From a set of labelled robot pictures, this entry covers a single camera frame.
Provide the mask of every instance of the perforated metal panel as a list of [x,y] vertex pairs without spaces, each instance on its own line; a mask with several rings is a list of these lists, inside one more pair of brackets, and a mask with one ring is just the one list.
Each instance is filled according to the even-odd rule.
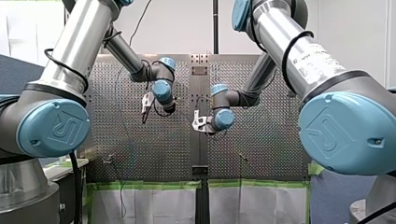
[[[171,57],[177,61],[177,112],[162,118],[151,109],[146,124],[142,124],[141,101],[147,83],[133,83],[111,56],[97,59],[88,95],[93,144],[88,154],[93,158],[88,171],[91,181],[191,179],[187,120],[190,59],[188,55]],[[149,62],[159,58],[142,56]]]
[[[142,59],[152,62],[160,57]],[[113,57],[98,58],[87,93],[92,116],[92,134],[85,144],[86,155],[92,159],[89,181],[187,180],[193,178],[192,165],[206,164],[209,178],[304,180],[309,158],[298,136],[299,100],[288,97],[279,72],[262,94],[260,105],[248,110],[233,108],[236,123],[227,135],[220,133],[215,136],[218,140],[209,137],[206,141],[204,133],[192,130],[188,119],[193,119],[198,97],[209,94],[209,76],[193,76],[191,68],[208,66],[210,85],[226,83],[230,89],[240,90],[258,56],[170,57],[177,61],[177,112],[161,118],[152,110],[145,125],[141,99],[146,83],[130,81]],[[196,62],[195,57],[205,59]],[[201,115],[206,115],[205,104],[198,105]]]
[[[210,84],[228,84],[240,90],[258,57],[211,56]],[[210,178],[263,178],[302,180],[309,158],[298,135],[299,103],[276,70],[261,103],[247,110],[233,108],[235,125],[222,137],[209,139]]]

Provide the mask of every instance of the green tape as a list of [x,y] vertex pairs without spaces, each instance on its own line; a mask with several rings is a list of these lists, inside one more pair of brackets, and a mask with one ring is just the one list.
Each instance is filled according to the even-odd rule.
[[47,165],[45,166],[45,168],[50,168],[50,167],[52,167],[52,166],[56,166],[56,165],[58,165],[58,163],[59,163],[58,161],[49,163],[49,164],[47,164]]
[[62,167],[70,168],[70,167],[72,167],[72,162],[71,161],[64,161],[64,162],[62,162],[59,165],[62,166]]
[[210,188],[237,188],[240,186],[267,187],[267,188],[286,188],[286,189],[305,189],[309,182],[304,181],[272,181],[254,179],[228,179],[228,180],[209,180]]
[[145,182],[145,181],[117,181],[108,183],[88,184],[91,190],[112,190],[112,189],[198,189],[201,187],[200,181],[180,181],[180,182]]
[[323,172],[324,168],[323,166],[312,162],[308,164],[308,173],[310,175],[320,175]]

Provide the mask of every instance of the wire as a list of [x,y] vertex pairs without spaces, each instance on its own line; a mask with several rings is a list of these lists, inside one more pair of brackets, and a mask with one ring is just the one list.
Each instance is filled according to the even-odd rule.
[[271,80],[262,88],[262,91],[264,91],[265,89],[267,89],[267,88],[274,82],[275,77],[276,77],[276,72],[274,72],[274,74],[273,74]]
[[387,213],[388,211],[393,210],[395,208],[396,208],[396,202],[391,203],[391,204],[379,209],[378,211],[372,213],[370,216],[366,217],[364,220],[358,222],[357,224],[366,224],[366,223],[374,220],[375,218],[377,218],[377,217],[379,217],[379,216],[381,216],[381,215],[383,215],[383,214]]
[[151,72],[152,72],[152,68],[151,65],[149,64],[148,61],[146,60],[142,60],[143,63],[145,63],[145,69],[146,69],[146,79],[148,80],[147,85],[146,85],[146,91],[149,89],[149,83],[150,83],[150,79],[149,77],[151,76]]
[[286,85],[288,86],[288,88],[293,91],[294,93],[296,93],[296,91],[294,90],[293,86],[291,85],[289,78],[288,78],[288,73],[287,73],[287,65],[288,65],[288,58],[289,58],[289,53],[291,52],[291,49],[294,47],[294,45],[297,43],[297,41],[301,38],[307,37],[307,36],[311,36],[314,37],[314,33],[312,33],[311,31],[302,31],[301,33],[299,33],[296,37],[294,37],[288,47],[285,50],[285,53],[283,54],[283,59],[282,59],[282,76],[283,79],[286,82]]
[[[131,146],[131,139],[132,138],[131,138],[131,135],[128,132],[128,128],[127,128],[126,123],[125,123],[125,117],[122,114],[122,110],[120,108],[119,98],[118,98],[118,94],[117,94],[117,87],[119,85],[121,72],[122,72],[122,68],[118,72],[116,82],[114,83],[114,95],[116,96],[117,109],[120,111],[122,127],[123,127],[124,131],[127,134],[128,146],[132,150],[132,146]],[[122,176],[120,176],[120,174],[117,172],[116,166],[114,165],[113,167],[114,167],[114,170],[115,170],[115,172],[116,172],[116,174],[118,176],[118,179],[122,179]],[[126,211],[126,206],[125,206],[125,203],[124,203],[123,197],[122,197],[122,190],[123,190],[123,187],[125,186],[125,183],[126,183],[126,181],[121,182],[121,188],[120,188],[120,202],[121,202],[121,216],[122,216],[122,218],[124,218],[126,216],[126,212],[127,212]]]
[[108,41],[110,41],[112,38],[114,38],[114,37],[116,37],[117,35],[120,35],[120,34],[122,34],[122,32],[118,31],[114,35],[111,35],[109,37],[104,38],[103,39],[103,42],[104,42],[103,47],[106,48]]
[[74,224],[79,224],[80,222],[80,213],[81,213],[81,204],[82,204],[82,195],[81,195],[81,177],[78,169],[78,162],[76,155],[74,152],[69,154],[70,161],[72,162],[73,174],[75,179],[75,217]]
[[245,103],[247,103],[247,106],[242,106],[243,109],[247,110],[250,108],[250,103],[248,102],[248,99],[246,95],[242,92],[239,92],[239,96],[242,96],[242,99],[244,99]]
[[192,120],[190,119],[190,117],[181,111],[180,111],[180,114],[182,114],[184,116],[184,118],[186,118],[186,120],[189,122],[189,126],[190,125],[192,126]]
[[148,3],[146,4],[145,10],[143,11],[142,16],[140,17],[139,22],[137,23],[136,28],[134,29],[134,33],[131,35],[131,38],[129,39],[129,46],[132,45],[132,39],[134,38],[134,36],[135,36],[136,33],[137,33],[137,30],[139,29],[140,22],[141,22],[141,21],[143,20],[143,18],[145,17],[146,11],[148,10],[149,4],[151,3],[151,1],[152,1],[152,0],[148,0]]
[[157,99],[156,98],[154,98],[154,102],[152,103],[153,105],[154,105],[154,110],[155,110],[155,112],[157,113],[157,115],[158,116],[160,116],[160,117],[163,117],[163,118],[166,118],[166,117],[169,117],[169,116],[171,116],[173,113],[166,113],[165,115],[164,114],[161,114],[158,110],[157,110],[157,106],[155,105],[155,102],[157,101]]
[[[175,70],[174,70],[171,66],[169,66],[168,64],[163,63],[163,62],[161,62],[161,61],[159,61],[159,60],[156,60],[156,61],[152,62],[153,65],[154,65],[154,64],[158,64],[158,63],[161,63],[161,64],[163,64],[166,68],[168,68],[168,69],[171,71],[173,80],[175,80]],[[173,80],[171,80],[171,79],[169,79],[169,78],[161,78],[161,79],[164,79],[164,80],[168,80],[168,81],[173,82]]]
[[47,58],[49,58],[53,63],[56,63],[58,66],[61,66],[62,68],[65,68],[67,70],[69,70],[70,72],[76,74],[78,77],[80,77],[82,79],[82,81],[84,82],[84,92],[87,91],[88,87],[89,87],[89,83],[88,83],[88,79],[86,77],[84,77],[79,71],[69,67],[68,65],[66,65],[65,63],[62,63],[56,59],[54,59],[52,57],[52,55],[50,55],[50,52],[53,52],[53,49],[44,49],[44,54],[47,56]]
[[18,96],[8,96],[8,97],[5,97],[5,98],[2,98],[0,100],[0,107],[7,106],[7,105],[10,105],[12,103],[15,103],[19,99],[20,99],[19,95]]

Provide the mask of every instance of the robotic arm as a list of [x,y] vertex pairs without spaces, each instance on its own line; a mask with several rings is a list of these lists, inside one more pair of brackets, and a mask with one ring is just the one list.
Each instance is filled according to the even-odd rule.
[[106,33],[104,46],[122,65],[129,71],[133,82],[154,81],[151,91],[143,97],[142,113],[145,114],[157,100],[163,111],[172,114],[176,110],[176,102],[172,94],[172,86],[175,81],[176,63],[171,58],[161,58],[150,65],[147,61],[141,61],[125,40],[112,26]]
[[85,140],[90,119],[83,93],[96,55],[105,47],[128,69],[132,81],[155,81],[149,97],[173,113],[175,62],[142,62],[112,27],[128,0],[77,1],[41,78],[28,83],[21,96],[0,95],[0,159],[60,157]]
[[345,69],[303,27],[304,0],[236,0],[233,28],[268,53],[258,60],[242,91],[212,87],[213,117],[195,130],[216,133],[233,125],[231,106],[252,106],[275,65],[301,99],[300,139],[313,160],[345,175],[396,170],[396,100],[363,71]]

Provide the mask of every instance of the black cable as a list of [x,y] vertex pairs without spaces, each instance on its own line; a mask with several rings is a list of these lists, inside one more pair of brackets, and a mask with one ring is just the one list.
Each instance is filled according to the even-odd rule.
[[157,101],[157,99],[155,98],[153,104],[154,104],[154,110],[155,110],[155,112],[157,113],[158,116],[163,117],[163,118],[166,118],[166,117],[169,117],[169,116],[171,116],[171,115],[173,114],[173,113],[166,113],[165,115],[164,115],[164,114],[161,114],[161,113],[158,111],[157,106],[155,105],[155,102],[156,102],[156,101]]
[[314,33],[312,33],[311,31],[303,31],[301,32],[299,35],[297,35],[296,37],[294,37],[288,47],[285,50],[285,53],[283,54],[283,59],[282,59],[282,75],[283,75],[283,79],[286,82],[286,85],[289,87],[289,89],[291,91],[293,91],[294,93],[296,93],[296,91],[294,90],[294,88],[291,86],[291,83],[288,79],[288,74],[287,74],[287,65],[288,65],[288,58],[289,58],[289,54],[291,49],[294,47],[294,45],[297,43],[297,41],[303,37],[306,36],[311,36],[314,37]]
[[189,126],[190,125],[192,126],[192,120],[190,119],[190,117],[187,114],[183,113],[183,112],[180,112],[180,114],[184,115],[184,118],[186,118],[186,120],[189,122]]
[[109,36],[109,37],[104,38],[104,39],[103,39],[103,42],[104,42],[104,43],[103,43],[103,47],[106,48],[108,41],[110,41],[112,38],[116,37],[117,35],[120,35],[121,33],[122,33],[121,31],[118,31],[118,32],[116,32],[115,34],[113,34],[113,35],[111,35],[111,36]]
[[66,11],[66,7],[64,7],[64,27],[66,26],[66,22],[67,22],[67,11]]
[[243,109],[247,110],[250,108],[250,103],[248,102],[248,99],[246,97],[246,95],[242,92],[239,92],[239,96],[242,96],[242,99],[244,99],[245,103],[247,103],[246,106],[242,106]]
[[144,66],[145,66],[145,69],[146,69],[146,79],[148,80],[148,82],[147,82],[147,85],[146,85],[146,91],[149,89],[149,83],[150,83],[150,79],[149,79],[149,77],[151,76],[151,72],[152,72],[152,68],[151,68],[151,65],[149,64],[149,62],[148,61],[146,61],[146,60],[141,60],[142,61],[142,63],[144,64]]
[[[156,61],[152,62],[153,65],[154,65],[154,64],[157,64],[157,63],[161,63],[161,64],[165,65],[165,67],[167,67],[167,68],[171,71],[172,78],[173,78],[173,80],[175,80],[175,70],[174,70],[171,66],[169,66],[168,64],[163,63],[163,62],[161,62],[161,61],[159,61],[159,60],[156,60]],[[162,79],[168,80],[168,81],[171,81],[171,82],[173,81],[173,80],[171,80],[171,79],[169,79],[169,78],[162,78]]]
[[[119,103],[119,99],[118,99],[119,95],[117,94],[117,87],[118,87],[118,84],[119,84],[119,81],[120,81],[121,72],[122,72],[122,68],[118,72],[116,82],[114,83],[114,95],[116,96],[117,109],[120,111],[122,127],[123,127],[123,129],[126,132],[127,137],[128,137],[128,146],[132,150],[132,147],[131,147],[131,139],[132,139],[132,137],[130,135],[130,132],[128,132],[128,128],[127,128],[126,123],[125,123],[125,117],[122,115],[122,110],[120,108],[120,103]],[[116,168],[115,165],[114,165],[114,171],[116,172],[116,174],[118,176],[118,179],[122,179],[122,176],[120,176],[120,174],[117,172],[117,168]],[[125,184],[126,184],[126,181],[121,182],[121,187],[120,187],[120,202],[121,202],[121,216],[122,216],[122,218],[124,218],[126,216],[126,206],[125,206],[125,203],[124,203],[123,197],[122,197],[122,191],[123,191],[123,188],[124,188]]]
[[132,45],[132,39],[134,38],[134,36],[135,36],[136,33],[137,33],[137,30],[139,29],[140,22],[141,22],[141,21],[143,20],[143,18],[145,17],[146,11],[148,10],[149,4],[151,3],[151,1],[152,1],[152,0],[148,0],[148,3],[146,4],[145,10],[143,11],[142,16],[140,17],[139,22],[137,23],[136,28],[134,29],[134,33],[131,35],[131,38],[129,39],[129,46]]
[[52,52],[53,49],[44,49],[44,54],[47,56],[47,58],[49,58],[53,63],[56,63],[58,66],[61,66],[62,68],[65,68],[67,70],[69,70],[70,72],[76,74],[78,77],[80,77],[82,79],[82,81],[84,82],[84,92],[87,91],[89,83],[88,83],[88,79],[86,77],[84,77],[79,71],[69,67],[68,65],[66,65],[65,63],[62,63],[56,59],[54,59],[52,57],[52,55],[50,55],[50,52]]
[[74,152],[69,154],[70,156],[70,161],[72,162],[72,167],[73,167],[73,174],[74,174],[74,180],[75,180],[75,217],[74,217],[74,224],[79,224],[79,214],[81,212],[81,177],[78,169],[78,162],[76,155]]
[[[196,102],[196,104],[195,104],[195,109],[198,109],[198,110],[200,110],[200,108],[199,108],[199,99],[206,99],[206,100],[208,100],[209,102],[211,101],[211,99],[209,99],[208,97],[205,97],[205,96],[198,96],[197,97],[197,102]],[[208,109],[208,111],[207,111],[207,117],[209,117],[210,116],[210,112],[211,112],[211,108],[209,107],[209,109]],[[208,130],[206,129],[206,135],[209,137],[210,136],[210,134],[209,134],[209,132],[208,132]],[[211,139],[213,139],[214,141],[216,141],[216,142],[218,142],[218,141],[221,141],[221,140],[223,140],[224,138],[225,138],[225,136],[227,135],[227,133],[228,133],[228,130],[225,130],[224,132],[224,135],[221,137],[221,138],[216,138],[215,136],[213,136]]]
[[267,88],[274,82],[275,77],[276,77],[276,72],[274,72],[274,74],[273,74],[271,80],[262,88],[262,91],[264,91],[265,89],[267,89]]
[[381,216],[381,215],[383,215],[383,214],[387,213],[388,211],[393,210],[395,208],[396,208],[396,202],[391,203],[391,204],[379,209],[378,211],[372,213],[370,216],[366,217],[364,220],[358,222],[357,224],[366,224],[366,223],[372,221],[373,219],[375,219],[375,218],[377,218],[377,217],[379,217],[379,216]]
[[123,190],[125,184],[126,184],[126,181],[122,181],[121,187],[120,187],[120,201],[121,201],[121,216],[122,216],[122,218],[125,218],[125,216],[126,216],[126,206],[125,206],[125,203],[124,203],[123,197],[122,197],[122,190]]

